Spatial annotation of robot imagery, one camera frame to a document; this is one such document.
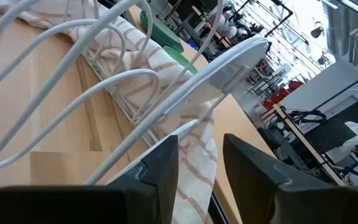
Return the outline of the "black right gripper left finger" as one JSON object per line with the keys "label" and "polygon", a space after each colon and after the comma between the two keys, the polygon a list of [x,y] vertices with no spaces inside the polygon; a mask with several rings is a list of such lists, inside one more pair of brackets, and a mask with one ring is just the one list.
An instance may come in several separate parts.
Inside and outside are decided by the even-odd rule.
{"label": "black right gripper left finger", "polygon": [[0,224],[170,224],[178,183],[178,137],[102,186],[0,189]]}

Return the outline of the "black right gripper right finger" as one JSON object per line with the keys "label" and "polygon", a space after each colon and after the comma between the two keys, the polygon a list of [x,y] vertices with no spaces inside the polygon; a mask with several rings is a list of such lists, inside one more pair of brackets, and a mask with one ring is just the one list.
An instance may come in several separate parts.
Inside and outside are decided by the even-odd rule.
{"label": "black right gripper right finger", "polygon": [[358,224],[358,186],[323,182],[233,134],[223,154],[244,224]]}

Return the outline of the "large white plate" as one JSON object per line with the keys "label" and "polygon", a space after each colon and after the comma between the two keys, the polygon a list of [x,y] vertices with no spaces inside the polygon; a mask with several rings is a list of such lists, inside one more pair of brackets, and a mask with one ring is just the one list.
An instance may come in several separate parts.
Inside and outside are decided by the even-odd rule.
{"label": "large white plate", "polygon": [[146,112],[138,126],[85,181],[93,185],[163,116],[176,111],[193,108],[213,100],[233,89],[234,85],[247,75],[264,57],[269,46],[263,36],[254,36],[227,50],[193,75],[160,104]]}

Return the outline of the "white pink striped cloth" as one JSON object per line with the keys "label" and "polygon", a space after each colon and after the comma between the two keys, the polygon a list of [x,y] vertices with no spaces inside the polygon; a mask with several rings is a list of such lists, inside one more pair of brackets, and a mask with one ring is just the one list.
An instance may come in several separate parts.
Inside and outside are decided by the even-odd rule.
{"label": "white pink striped cloth", "polygon": [[[19,18],[34,27],[50,29],[60,25],[65,18],[93,19],[97,9],[102,16],[107,8],[92,0],[74,0],[68,13],[64,13],[68,0],[40,0],[24,10]],[[157,95],[155,100],[162,101],[170,93],[191,78],[191,73],[176,62],[163,47],[154,40],[146,40],[146,35],[123,18],[118,18],[114,25],[126,40],[121,45],[119,36],[110,30],[103,30],[91,42],[90,50],[94,52],[103,47],[98,62],[109,73],[113,70],[124,72],[135,68],[147,68],[158,73]],[[158,138],[163,138],[176,128],[200,119],[200,124],[179,143],[178,188],[173,209],[173,224],[200,224],[206,218],[209,198],[213,191],[217,171],[217,150],[213,138],[214,117],[210,111],[211,103],[205,101],[177,112],[163,116],[153,126]]]}

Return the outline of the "background wooden table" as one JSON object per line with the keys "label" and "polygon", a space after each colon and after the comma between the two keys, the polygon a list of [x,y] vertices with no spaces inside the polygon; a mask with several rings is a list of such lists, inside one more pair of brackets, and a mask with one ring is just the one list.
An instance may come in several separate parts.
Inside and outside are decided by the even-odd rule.
{"label": "background wooden table", "polygon": [[340,177],[332,168],[331,165],[328,164],[328,160],[323,158],[318,152],[314,149],[314,147],[310,144],[309,140],[305,138],[304,134],[301,132],[299,127],[291,120],[289,115],[281,109],[280,105],[273,105],[275,112],[278,113],[279,117],[283,119],[283,122],[291,129],[292,133],[303,143],[303,145],[307,148],[307,150],[313,155],[313,157],[318,161],[320,167],[322,167],[330,178],[332,178],[335,183],[339,186],[347,186],[347,183]]}

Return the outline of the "dark green plate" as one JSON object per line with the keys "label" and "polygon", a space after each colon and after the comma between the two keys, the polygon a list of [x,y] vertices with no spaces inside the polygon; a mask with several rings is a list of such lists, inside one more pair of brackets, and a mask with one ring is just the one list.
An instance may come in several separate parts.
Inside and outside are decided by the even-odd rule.
{"label": "dark green plate", "polygon": [[171,47],[180,53],[184,52],[179,37],[155,16],[152,16],[151,38],[161,47]]}

